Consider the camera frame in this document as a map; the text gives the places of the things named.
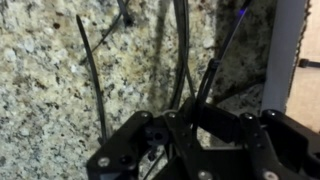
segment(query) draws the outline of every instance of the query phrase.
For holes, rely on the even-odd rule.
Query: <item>speckled granite surface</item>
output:
[[[242,2],[190,1],[196,85]],[[214,98],[265,72],[274,6],[253,3],[219,70]],[[132,0],[128,7],[135,25],[124,28],[120,21],[94,52],[113,130],[134,111],[165,110],[177,61],[171,1]],[[93,47],[117,15],[116,1],[1,0],[0,12],[0,179],[86,179],[84,165],[99,147],[100,127],[90,73],[79,65],[85,51],[75,15]],[[219,106],[256,113],[262,89]]]

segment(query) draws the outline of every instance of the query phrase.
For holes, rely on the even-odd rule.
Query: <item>screw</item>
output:
[[[272,111],[272,110],[268,110],[268,114],[270,114],[271,116],[275,116],[276,115],[276,113],[274,111]]]
[[[107,157],[102,157],[98,161],[98,164],[100,167],[107,167],[109,163],[110,163],[110,159]]]
[[[244,117],[247,118],[247,119],[253,119],[253,116],[251,114],[249,114],[249,113],[245,113]]]
[[[175,118],[175,117],[176,117],[176,115],[175,115],[174,113],[169,113],[169,117],[171,117],[171,118]]]
[[[148,114],[148,113],[146,113],[146,112],[143,112],[143,113],[141,113],[141,116],[142,116],[142,117],[148,117],[148,116],[149,116],[149,114]]]
[[[204,170],[199,171],[198,177],[200,180],[213,180],[211,173]]]
[[[263,173],[263,178],[265,180],[279,180],[279,177],[276,173],[272,171],[266,171]]]

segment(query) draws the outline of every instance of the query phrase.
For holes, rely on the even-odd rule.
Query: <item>granite countertop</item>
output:
[[[189,64],[197,86],[242,2],[189,2]],[[132,0],[128,9],[134,26],[119,21],[94,52],[113,130],[135,111],[165,110],[177,62],[172,2]],[[219,69],[213,101],[265,73],[274,9],[275,1],[253,2]],[[100,123],[90,72],[79,64],[85,51],[75,16],[93,47],[118,14],[116,1],[1,0],[0,12],[1,179],[86,179]],[[256,85],[219,107],[257,113],[262,90]]]

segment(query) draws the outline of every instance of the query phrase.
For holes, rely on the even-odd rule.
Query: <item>screw head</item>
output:
[[[272,171],[265,171],[263,173],[263,178],[265,180],[279,180],[278,175]]]
[[[98,161],[100,167],[107,167],[110,164],[110,159],[107,157],[102,157]]]
[[[175,117],[176,117],[176,114],[175,114],[175,113],[169,113],[169,117],[175,118]]]
[[[146,113],[146,112],[143,112],[143,113],[141,113],[141,116],[142,116],[142,117],[148,117],[148,116],[149,116],[149,114],[148,114],[148,113]]]
[[[276,113],[274,111],[272,111],[272,110],[268,110],[268,114],[271,115],[271,116],[275,116],[276,115]]]
[[[211,173],[204,170],[199,171],[198,177],[200,180],[213,180]]]
[[[247,119],[253,119],[253,116],[251,114],[249,114],[249,113],[245,113],[244,117],[247,118]]]

